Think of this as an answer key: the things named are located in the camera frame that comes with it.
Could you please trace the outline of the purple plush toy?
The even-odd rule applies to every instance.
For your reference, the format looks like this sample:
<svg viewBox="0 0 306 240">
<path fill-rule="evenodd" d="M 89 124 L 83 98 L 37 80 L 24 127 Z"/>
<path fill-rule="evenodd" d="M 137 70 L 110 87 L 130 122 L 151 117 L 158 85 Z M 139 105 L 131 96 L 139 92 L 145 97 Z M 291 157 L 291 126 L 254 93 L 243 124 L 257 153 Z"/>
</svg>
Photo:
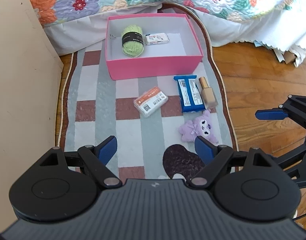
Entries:
<svg viewBox="0 0 306 240">
<path fill-rule="evenodd" d="M 178 129 L 183 142 L 194 142 L 197 136 L 202 136 L 212 144 L 217 144 L 218 140 L 214 134 L 213 125 L 210 119 L 210 111 L 203 111 L 201 116 L 194 120 L 186 121 Z"/>
</svg>

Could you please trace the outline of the foundation bottle gold cap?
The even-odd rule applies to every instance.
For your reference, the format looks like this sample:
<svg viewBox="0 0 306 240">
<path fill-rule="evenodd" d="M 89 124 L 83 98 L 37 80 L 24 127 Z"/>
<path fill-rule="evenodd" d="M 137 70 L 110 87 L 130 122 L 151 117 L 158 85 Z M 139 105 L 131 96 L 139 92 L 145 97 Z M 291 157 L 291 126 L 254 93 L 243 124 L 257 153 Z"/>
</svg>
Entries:
<svg viewBox="0 0 306 240">
<path fill-rule="evenodd" d="M 199 78 L 201 85 L 201 97 L 205 103 L 206 109 L 213 109 L 218 105 L 217 99 L 213 92 L 213 89 L 209 87 L 207 80 L 204 76 Z"/>
</svg>

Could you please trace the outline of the blue wet wipes pack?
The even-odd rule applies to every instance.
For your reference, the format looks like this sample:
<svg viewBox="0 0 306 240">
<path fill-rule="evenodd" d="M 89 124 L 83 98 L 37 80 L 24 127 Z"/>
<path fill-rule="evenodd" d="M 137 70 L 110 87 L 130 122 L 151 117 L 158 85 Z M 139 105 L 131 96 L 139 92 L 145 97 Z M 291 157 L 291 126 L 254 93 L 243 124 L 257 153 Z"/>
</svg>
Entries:
<svg viewBox="0 0 306 240">
<path fill-rule="evenodd" d="M 183 113 L 204 111 L 205 105 L 196 84 L 196 75 L 174 76 Z"/>
</svg>

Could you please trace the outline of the clear box orange label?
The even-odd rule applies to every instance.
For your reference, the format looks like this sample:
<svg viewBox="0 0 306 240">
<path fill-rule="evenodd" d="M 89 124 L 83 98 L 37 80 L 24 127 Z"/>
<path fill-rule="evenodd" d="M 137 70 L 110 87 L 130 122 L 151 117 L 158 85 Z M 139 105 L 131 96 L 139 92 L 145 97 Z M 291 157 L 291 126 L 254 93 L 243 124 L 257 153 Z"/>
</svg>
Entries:
<svg viewBox="0 0 306 240">
<path fill-rule="evenodd" d="M 144 117 L 149 117 L 168 101 L 168 97 L 157 86 L 143 93 L 134 100 L 135 108 Z"/>
</svg>

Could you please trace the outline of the green yarn ball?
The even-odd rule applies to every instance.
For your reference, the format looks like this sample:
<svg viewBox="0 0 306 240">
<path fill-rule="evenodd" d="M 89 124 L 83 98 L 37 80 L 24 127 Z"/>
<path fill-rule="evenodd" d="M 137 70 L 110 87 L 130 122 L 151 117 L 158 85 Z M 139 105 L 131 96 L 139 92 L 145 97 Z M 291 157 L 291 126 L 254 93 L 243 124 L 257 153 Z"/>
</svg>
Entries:
<svg viewBox="0 0 306 240">
<path fill-rule="evenodd" d="M 122 31 L 122 51 L 126 56 L 139 57 L 144 52 L 143 31 L 138 25 L 129 25 Z"/>
</svg>

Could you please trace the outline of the white small tissue pack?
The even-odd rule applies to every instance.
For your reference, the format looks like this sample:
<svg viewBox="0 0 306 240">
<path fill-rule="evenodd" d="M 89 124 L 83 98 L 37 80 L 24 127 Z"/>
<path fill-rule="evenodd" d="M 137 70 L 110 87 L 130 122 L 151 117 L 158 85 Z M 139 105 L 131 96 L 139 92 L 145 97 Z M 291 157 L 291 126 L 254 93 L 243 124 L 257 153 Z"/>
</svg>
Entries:
<svg viewBox="0 0 306 240">
<path fill-rule="evenodd" d="M 147 46 L 157 45 L 157 44 L 166 44 L 169 42 L 169 38 L 166 33 L 155 33 L 155 34 L 146 34 L 145 43 Z"/>
</svg>

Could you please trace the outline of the dark fuzzy slipper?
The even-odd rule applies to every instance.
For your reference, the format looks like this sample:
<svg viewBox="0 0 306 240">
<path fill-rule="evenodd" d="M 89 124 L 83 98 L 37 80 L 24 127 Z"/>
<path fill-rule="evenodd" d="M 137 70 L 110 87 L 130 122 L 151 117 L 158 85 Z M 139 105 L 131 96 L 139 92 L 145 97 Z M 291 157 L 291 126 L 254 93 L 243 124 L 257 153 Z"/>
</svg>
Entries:
<svg viewBox="0 0 306 240">
<path fill-rule="evenodd" d="M 169 178 L 180 174 L 185 180 L 191 180 L 205 167 L 197 154 L 179 144 L 171 145 L 165 150 L 162 164 Z"/>
</svg>

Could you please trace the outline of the checkered oval rug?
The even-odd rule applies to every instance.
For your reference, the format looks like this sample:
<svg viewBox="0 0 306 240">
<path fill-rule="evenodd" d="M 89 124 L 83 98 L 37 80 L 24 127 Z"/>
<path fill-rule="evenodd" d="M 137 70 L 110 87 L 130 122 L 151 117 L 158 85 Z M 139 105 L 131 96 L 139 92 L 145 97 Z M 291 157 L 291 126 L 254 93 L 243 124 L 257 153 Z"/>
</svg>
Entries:
<svg viewBox="0 0 306 240">
<path fill-rule="evenodd" d="M 182 113 L 172 76 L 113 81 L 105 62 L 105 44 L 97 42 L 62 57 L 56 144 L 66 151 L 117 138 L 117 153 L 108 168 L 121 180 L 169 178 L 162 160 L 166 148 L 181 143 L 178 128 L 197 113 Z M 168 101 L 149 117 L 134 100 L 152 87 Z"/>
</svg>

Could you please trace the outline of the white bed skirt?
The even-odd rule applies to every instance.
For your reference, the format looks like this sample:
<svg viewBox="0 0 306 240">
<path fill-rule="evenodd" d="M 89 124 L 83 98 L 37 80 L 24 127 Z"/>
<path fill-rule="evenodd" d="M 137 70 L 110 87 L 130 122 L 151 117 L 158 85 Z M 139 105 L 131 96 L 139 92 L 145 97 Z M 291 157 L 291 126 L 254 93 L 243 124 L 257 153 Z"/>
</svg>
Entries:
<svg viewBox="0 0 306 240">
<path fill-rule="evenodd" d="M 151 3 L 129 8 L 114 9 L 77 20 L 56 24 L 44 29 L 58 55 L 66 55 L 100 42 L 106 37 L 107 19 L 110 16 L 157 12 L 163 3 Z M 237 23 L 180 6 L 192 12 L 208 31 L 212 46 L 220 47 L 231 42 L 261 42 L 280 51 L 297 55 L 295 66 L 306 56 L 306 12 L 296 9 L 274 10 L 255 20 Z"/>
</svg>

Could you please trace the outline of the pink storage box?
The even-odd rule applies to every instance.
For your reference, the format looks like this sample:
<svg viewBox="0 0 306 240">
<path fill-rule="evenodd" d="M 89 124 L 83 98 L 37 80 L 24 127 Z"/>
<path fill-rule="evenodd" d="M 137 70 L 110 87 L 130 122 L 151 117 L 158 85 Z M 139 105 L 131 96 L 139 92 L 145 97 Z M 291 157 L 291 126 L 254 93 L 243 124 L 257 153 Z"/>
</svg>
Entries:
<svg viewBox="0 0 306 240">
<path fill-rule="evenodd" d="M 166 44 L 145 45 L 139 57 L 123 53 L 122 31 L 135 24 L 143 34 L 165 33 Z M 105 59 L 113 80 L 192 74 L 203 51 L 190 19 L 185 14 L 132 14 L 107 20 Z"/>
</svg>

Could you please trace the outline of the beige wooden cabinet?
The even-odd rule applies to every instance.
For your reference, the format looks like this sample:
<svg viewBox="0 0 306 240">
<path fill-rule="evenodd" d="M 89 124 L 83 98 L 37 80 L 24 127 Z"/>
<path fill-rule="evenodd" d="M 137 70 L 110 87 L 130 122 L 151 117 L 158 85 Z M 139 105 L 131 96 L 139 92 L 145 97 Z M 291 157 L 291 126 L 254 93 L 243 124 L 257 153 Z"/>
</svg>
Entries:
<svg viewBox="0 0 306 240">
<path fill-rule="evenodd" d="M 0 0 L 0 231 L 11 185 L 55 144 L 62 69 L 30 1 Z"/>
</svg>

